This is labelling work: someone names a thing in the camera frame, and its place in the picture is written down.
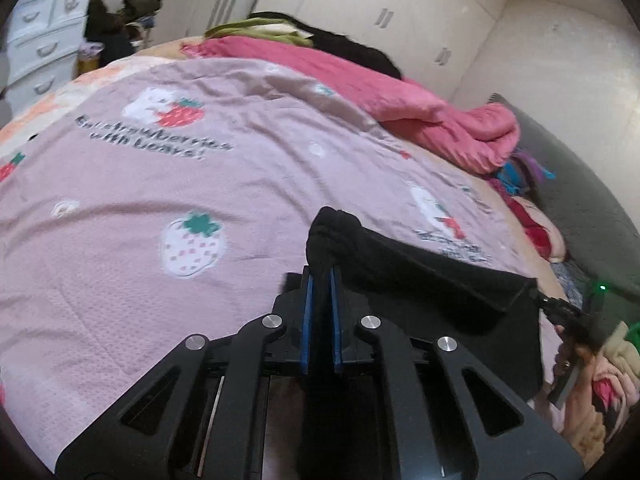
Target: drawer handle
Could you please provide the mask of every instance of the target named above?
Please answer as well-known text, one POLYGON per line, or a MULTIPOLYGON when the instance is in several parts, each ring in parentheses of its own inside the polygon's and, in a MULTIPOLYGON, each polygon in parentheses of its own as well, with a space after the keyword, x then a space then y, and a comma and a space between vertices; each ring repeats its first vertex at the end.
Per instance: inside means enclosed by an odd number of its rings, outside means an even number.
POLYGON ((51 90, 51 86, 53 85, 53 80, 56 77, 53 76, 51 79, 49 79, 49 82, 47 83, 41 83, 37 86, 33 87, 34 92, 36 92, 36 94, 38 95, 42 95, 42 94, 46 94, 49 90, 51 90))
POLYGON ((31 23, 33 20, 35 20, 38 16, 40 15, 40 11, 38 12, 34 12, 33 14, 26 14, 25 16, 22 17, 22 20, 25 23, 31 23))
POLYGON ((389 9, 382 9, 382 12, 380 12, 380 15, 378 16, 378 19, 376 20, 374 25, 379 25, 380 23, 382 23, 382 20, 385 19, 385 15, 388 12, 389 12, 389 9))
POLYGON ((447 47, 444 47, 442 51, 438 54, 438 57, 435 59, 435 62, 440 66, 445 66, 449 62, 450 57, 451 57, 451 51, 447 47))
POLYGON ((52 43, 47 46, 41 46, 36 52, 40 57, 47 57, 50 54, 52 54, 57 47, 58 47, 58 42, 56 41, 56 43, 52 43))
POLYGON ((391 20, 393 19, 394 14, 395 14, 395 13, 394 13, 393 11, 388 12, 388 13, 386 14, 386 16, 385 16, 384 21, 382 22, 382 25, 380 25, 380 28, 387 28, 387 27, 388 27, 388 25, 389 25, 389 23, 390 23, 390 22, 391 22, 391 20))

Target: metal screw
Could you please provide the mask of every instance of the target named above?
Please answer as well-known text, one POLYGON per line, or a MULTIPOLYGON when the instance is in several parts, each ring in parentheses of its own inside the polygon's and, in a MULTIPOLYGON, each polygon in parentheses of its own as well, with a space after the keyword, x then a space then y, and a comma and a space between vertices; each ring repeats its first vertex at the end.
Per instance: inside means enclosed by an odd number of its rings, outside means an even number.
POLYGON ((365 316, 360 320, 364 328, 378 328, 381 323, 380 318, 376 316, 365 316))
POLYGON ((458 342, 452 337, 446 335, 438 339, 438 346, 445 352, 453 352, 456 348, 458 348, 458 342))
POLYGON ((262 318, 262 324, 267 328, 277 328, 282 324, 282 318, 277 314, 269 314, 262 318))
POLYGON ((189 350, 200 350, 206 345, 207 341, 201 335, 192 335, 184 342, 189 350))

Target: drawer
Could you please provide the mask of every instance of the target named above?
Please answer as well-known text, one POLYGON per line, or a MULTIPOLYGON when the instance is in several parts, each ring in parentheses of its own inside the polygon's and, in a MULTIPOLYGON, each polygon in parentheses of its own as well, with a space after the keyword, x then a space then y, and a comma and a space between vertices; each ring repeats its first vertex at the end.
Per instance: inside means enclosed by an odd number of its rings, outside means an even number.
POLYGON ((35 104, 47 92, 71 81, 76 75, 77 57, 76 54, 63 57, 9 86, 5 99, 10 104, 14 117, 35 104))
POLYGON ((56 0, 51 15, 51 25, 82 18, 88 6, 89 0, 56 0))
POLYGON ((55 0, 18 0, 9 19, 6 41, 40 32, 49 26, 55 0))
POLYGON ((85 18, 63 22, 43 35, 29 35, 9 43, 9 84, 47 63, 77 52, 84 36, 85 18))

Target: pink comforter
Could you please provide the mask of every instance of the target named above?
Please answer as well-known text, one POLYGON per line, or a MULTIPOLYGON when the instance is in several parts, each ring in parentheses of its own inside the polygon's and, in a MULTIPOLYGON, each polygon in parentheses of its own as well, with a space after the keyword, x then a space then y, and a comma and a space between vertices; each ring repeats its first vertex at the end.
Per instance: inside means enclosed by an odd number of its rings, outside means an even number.
POLYGON ((499 104, 462 112, 414 82, 403 82, 319 50, 230 36, 184 44, 191 57, 271 61, 318 79, 358 105, 392 134, 471 173, 501 168, 520 139, 510 110, 499 104))

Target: red cloth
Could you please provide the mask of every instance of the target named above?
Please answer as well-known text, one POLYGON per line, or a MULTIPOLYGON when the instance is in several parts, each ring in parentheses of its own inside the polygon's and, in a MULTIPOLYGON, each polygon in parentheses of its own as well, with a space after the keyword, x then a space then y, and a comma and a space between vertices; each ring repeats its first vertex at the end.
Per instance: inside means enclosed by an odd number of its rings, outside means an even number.
POLYGON ((605 410, 608 410, 613 401, 618 398, 615 390, 613 389, 613 384, 611 384, 609 379, 602 379, 594 382, 593 391, 598 397, 600 397, 605 410))
POLYGON ((552 249, 551 240, 549 239, 546 229, 535 222, 531 216, 529 216, 527 210, 524 209, 524 206, 516 202, 513 197, 504 190, 504 186, 498 179, 492 178, 487 182, 502 197, 504 203, 518 219, 518 222, 520 222, 520 225, 524 228, 524 232, 527 234, 527 237, 529 237, 529 240, 531 240, 531 243, 533 243, 538 254, 545 260, 548 260, 549 256, 551 256, 552 249))
POLYGON ((190 57, 242 57, 288 66, 321 81, 390 131, 470 173, 491 173, 520 139, 510 110, 488 104, 462 112, 415 82, 369 70, 320 50, 277 41, 228 36, 184 44, 190 57))

